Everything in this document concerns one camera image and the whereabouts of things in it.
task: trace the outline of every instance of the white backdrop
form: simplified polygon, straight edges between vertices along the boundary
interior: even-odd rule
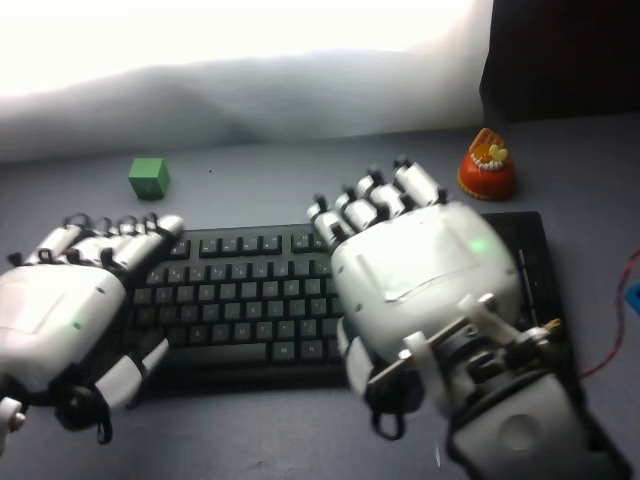
[[[491,0],[0,6],[0,161],[479,125]]]

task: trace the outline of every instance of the blue object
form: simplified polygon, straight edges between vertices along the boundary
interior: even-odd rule
[[[640,283],[638,285],[634,285],[629,290],[627,290],[627,294],[624,296],[627,303],[631,305],[638,315],[640,315]]]

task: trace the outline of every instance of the red and orange toy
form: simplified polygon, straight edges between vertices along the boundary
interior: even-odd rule
[[[501,200],[516,187],[513,160],[504,138],[483,128],[469,147],[469,153],[458,169],[462,190],[480,200]]]

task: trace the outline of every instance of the table surface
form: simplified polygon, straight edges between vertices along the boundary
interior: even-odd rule
[[[133,156],[0,167],[0,251],[28,251],[68,214],[183,216],[188,228],[302,223],[313,193],[335,198],[371,164],[387,174],[406,153],[480,212],[542,214],[579,364],[599,362],[614,340],[614,292],[638,246],[640,116],[501,127],[518,172],[517,195],[502,203],[466,198],[456,169],[475,130],[395,134],[299,144],[248,145],[164,156],[172,177],[165,199],[135,197]],[[8,268],[3,265],[1,271]],[[640,324],[629,315],[613,363],[589,378],[592,411],[640,469]],[[1,478],[390,479],[466,478],[435,444],[445,422],[426,405],[407,436],[374,436],[367,409],[343,389],[239,392],[146,402],[117,414],[111,445],[95,430],[67,433],[52,411],[32,409],[0,462]]]

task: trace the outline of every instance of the white robotic hand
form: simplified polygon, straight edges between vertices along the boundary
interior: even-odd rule
[[[52,405],[68,429],[98,424],[129,402],[168,348],[155,339],[143,358],[106,358],[128,282],[153,267],[183,230],[180,217],[151,214],[94,225],[65,219],[23,261],[0,276],[0,454],[29,405]]]
[[[561,335],[514,328],[519,275],[499,236],[419,165],[395,167],[393,184],[370,170],[333,209],[316,196],[307,212],[331,254],[338,347],[374,430],[401,438],[428,395],[449,420],[449,457],[473,479],[630,478],[563,373]]]

